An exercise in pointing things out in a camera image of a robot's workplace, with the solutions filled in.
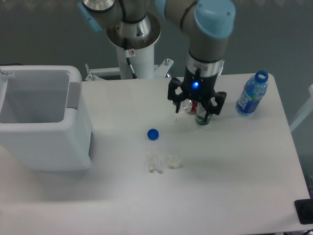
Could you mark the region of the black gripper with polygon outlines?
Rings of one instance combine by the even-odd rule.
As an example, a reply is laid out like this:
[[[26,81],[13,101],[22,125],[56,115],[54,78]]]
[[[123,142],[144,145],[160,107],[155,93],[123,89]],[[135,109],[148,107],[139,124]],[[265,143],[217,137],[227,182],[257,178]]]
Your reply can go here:
[[[172,77],[168,84],[168,100],[171,100],[176,107],[175,113],[180,110],[181,103],[186,99],[193,99],[200,102],[200,98],[207,100],[204,105],[206,122],[210,115],[219,115],[224,105],[227,93],[216,92],[214,90],[218,74],[213,76],[196,75],[185,68],[183,82],[176,77]],[[176,89],[180,88],[181,93],[177,94]]]

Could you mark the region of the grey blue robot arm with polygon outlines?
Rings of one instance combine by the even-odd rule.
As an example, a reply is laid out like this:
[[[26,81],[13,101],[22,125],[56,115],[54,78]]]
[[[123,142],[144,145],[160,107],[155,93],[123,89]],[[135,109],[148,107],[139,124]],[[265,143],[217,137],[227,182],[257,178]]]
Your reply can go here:
[[[95,31],[105,30],[115,46],[122,79],[153,78],[158,19],[148,0],[81,0],[83,17]],[[190,39],[183,80],[172,78],[167,98],[179,108],[187,99],[203,107],[203,121],[218,115],[226,92],[215,91],[236,8],[230,0],[157,0],[160,14]]]

